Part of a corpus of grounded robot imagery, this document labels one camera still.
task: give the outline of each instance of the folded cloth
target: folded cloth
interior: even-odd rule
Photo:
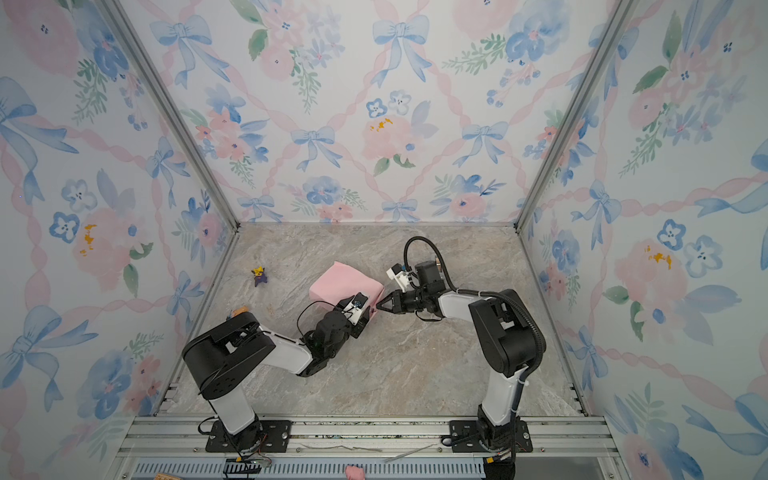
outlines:
[[[371,318],[373,318],[376,302],[383,291],[384,286],[373,278],[363,275],[349,265],[334,262],[333,266],[310,287],[310,300],[325,300],[336,305],[339,300],[362,293],[368,297],[366,305],[371,307]]]
[[[366,471],[360,467],[347,465],[344,473],[346,473],[346,480],[366,480]]]

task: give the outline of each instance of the gray stone surface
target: gray stone surface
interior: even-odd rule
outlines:
[[[298,337],[296,317],[309,303],[310,285],[334,260],[378,280],[389,292],[395,284],[386,277],[386,268],[402,262],[402,248],[414,235],[437,244],[457,287],[511,287],[537,320],[549,348],[529,379],[521,414],[577,415],[535,276],[510,227],[246,226],[201,332],[246,305],[265,327]],[[412,265],[432,258],[423,242],[411,245]],[[254,288],[250,269],[259,265],[265,267],[269,283]],[[313,328],[324,312],[318,306],[307,310],[302,330]],[[257,413],[475,415],[489,371],[470,322],[425,323],[413,315],[379,312],[360,338],[350,338],[316,375],[301,378],[259,366],[243,386]],[[210,411],[187,370],[174,400],[171,412]]]

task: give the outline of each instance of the wallpaper panel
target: wallpaper panel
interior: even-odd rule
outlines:
[[[122,2],[243,221],[507,222],[613,0]]]
[[[102,478],[229,230],[90,2],[0,8],[0,478]]]
[[[636,480],[768,478],[766,20],[641,0],[525,232]]]

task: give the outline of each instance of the black mounting plate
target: black mounting plate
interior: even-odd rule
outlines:
[[[262,432],[258,436],[266,438],[261,442],[262,453],[285,453],[290,440],[290,420],[261,420]],[[208,434],[205,451],[209,453],[239,453],[231,444],[230,438],[224,433],[224,425],[220,420],[214,422]]]
[[[528,424],[517,419],[515,426],[515,443],[517,444],[515,451],[533,452],[533,442],[531,442],[531,434],[528,432]],[[475,420],[452,420],[449,422],[449,428],[451,435],[444,436],[444,440],[450,439],[455,442],[459,439],[466,439],[451,447],[454,453],[488,453],[488,450],[480,443]]]

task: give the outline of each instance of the metal corner post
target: metal corner post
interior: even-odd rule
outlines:
[[[208,167],[208,163],[202,155],[200,155],[192,134],[185,126],[181,113],[176,107],[170,93],[165,88],[165,85],[160,78],[160,74],[154,67],[152,60],[150,60],[147,50],[144,48],[141,40],[139,40],[134,26],[131,24],[125,10],[120,4],[120,0],[98,0],[97,5],[101,10],[104,19],[119,38],[121,44],[125,47],[128,56],[138,68],[141,78],[146,82],[147,89],[151,93],[152,98],[157,103],[163,116],[165,116],[171,131],[173,131],[179,139],[181,147],[184,149],[184,153],[187,155],[187,158],[190,159],[192,168],[200,176],[200,180],[203,182],[203,186],[208,190],[211,199],[216,204],[222,216],[226,219],[230,228],[232,230],[237,230],[239,226],[237,216],[232,210],[229,202],[227,202],[227,198],[219,188],[219,184],[216,182],[213,172],[210,167]]]
[[[578,121],[591,99],[592,92],[594,91],[598,80],[601,78],[603,72],[605,72],[607,63],[616,53],[618,42],[621,40],[621,35],[624,33],[627,23],[630,21],[631,14],[636,5],[636,0],[617,1],[616,9],[606,24],[600,44],[587,65],[587,69],[584,71],[584,80],[579,85],[576,93],[571,99],[571,103],[568,105],[568,109],[565,111],[563,125],[558,130],[557,136],[552,143],[552,147],[549,149],[547,158],[536,174],[536,178],[531,186],[531,191],[525,199],[523,208],[520,210],[520,215],[515,222],[515,229],[518,233],[523,231],[525,224],[533,216],[538,199],[541,197],[541,194],[544,193],[547,186],[547,180],[552,175],[552,171],[554,170],[558,159],[564,153],[568,138],[570,138],[576,130]]]

